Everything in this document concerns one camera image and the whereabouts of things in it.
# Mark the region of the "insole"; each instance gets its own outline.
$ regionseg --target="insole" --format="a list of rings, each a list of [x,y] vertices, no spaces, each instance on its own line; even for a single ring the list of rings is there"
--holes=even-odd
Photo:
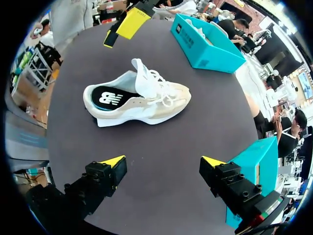
[[[91,93],[91,101],[94,106],[104,111],[115,110],[132,97],[140,97],[140,95],[105,86],[96,87]]]

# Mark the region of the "turquoise shoe box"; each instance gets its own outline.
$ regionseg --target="turquoise shoe box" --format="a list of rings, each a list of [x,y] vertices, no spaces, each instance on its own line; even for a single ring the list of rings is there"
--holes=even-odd
[[[278,174],[277,138],[271,137],[254,142],[237,157],[230,160],[241,167],[241,173],[254,184],[262,185],[262,195],[275,190]],[[226,224],[238,228],[241,218],[227,207]]]
[[[188,22],[202,28],[208,42]],[[195,69],[234,73],[246,60],[236,46],[214,25],[176,14],[171,32]]]

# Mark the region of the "chair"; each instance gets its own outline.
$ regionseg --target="chair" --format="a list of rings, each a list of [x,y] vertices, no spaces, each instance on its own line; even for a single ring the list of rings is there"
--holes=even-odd
[[[274,73],[274,69],[272,68],[272,66],[267,63],[266,65],[264,65],[263,67],[270,75],[272,75]]]
[[[228,34],[226,33],[226,31],[225,31],[222,27],[220,27],[217,23],[211,21],[210,24],[211,24],[211,25],[214,25],[214,26],[215,26],[216,28],[218,28],[223,34],[225,34],[226,37],[228,37]]]

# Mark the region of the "new balance sneaker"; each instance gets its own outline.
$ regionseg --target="new balance sneaker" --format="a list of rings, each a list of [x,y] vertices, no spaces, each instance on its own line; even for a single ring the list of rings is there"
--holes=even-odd
[[[165,81],[140,59],[133,59],[132,65],[137,73],[127,71],[114,81],[90,85],[84,90],[85,107],[99,127],[134,119],[159,124],[180,113],[189,103],[191,94],[186,86]]]

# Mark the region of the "round table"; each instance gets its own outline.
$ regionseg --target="round table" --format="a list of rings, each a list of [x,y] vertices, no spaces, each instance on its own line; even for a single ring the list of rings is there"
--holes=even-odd
[[[172,23],[150,20],[131,40],[102,45],[111,25],[82,32],[56,81],[48,119],[48,148],[58,189],[73,183],[92,161],[126,155],[128,172],[112,198],[86,221],[119,235],[232,234],[226,205],[199,174],[200,157],[229,161],[257,140],[248,103],[232,74],[193,69],[170,32]],[[128,121],[99,128],[84,107],[90,84],[134,70],[141,58],[166,80],[190,88],[192,98],[159,125]]]

